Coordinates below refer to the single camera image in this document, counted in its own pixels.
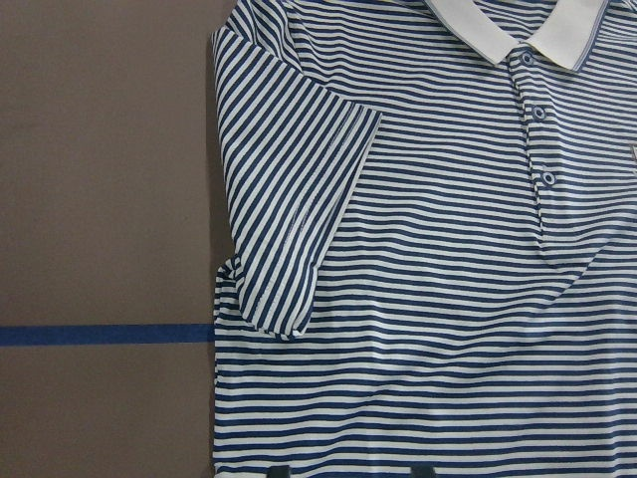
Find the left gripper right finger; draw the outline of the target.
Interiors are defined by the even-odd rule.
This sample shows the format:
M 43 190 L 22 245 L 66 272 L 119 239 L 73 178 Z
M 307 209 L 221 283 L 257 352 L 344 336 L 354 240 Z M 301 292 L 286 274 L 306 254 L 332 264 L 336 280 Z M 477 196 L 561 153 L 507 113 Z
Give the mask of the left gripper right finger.
M 436 470 L 433 466 L 411 466 L 410 478 L 436 478 Z

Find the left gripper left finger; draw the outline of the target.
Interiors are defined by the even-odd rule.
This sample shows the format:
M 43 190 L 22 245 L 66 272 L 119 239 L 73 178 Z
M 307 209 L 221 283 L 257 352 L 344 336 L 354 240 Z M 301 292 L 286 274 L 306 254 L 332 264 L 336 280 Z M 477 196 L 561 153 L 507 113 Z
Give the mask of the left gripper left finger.
M 268 469 L 268 478 L 290 478 L 290 467 L 271 466 Z

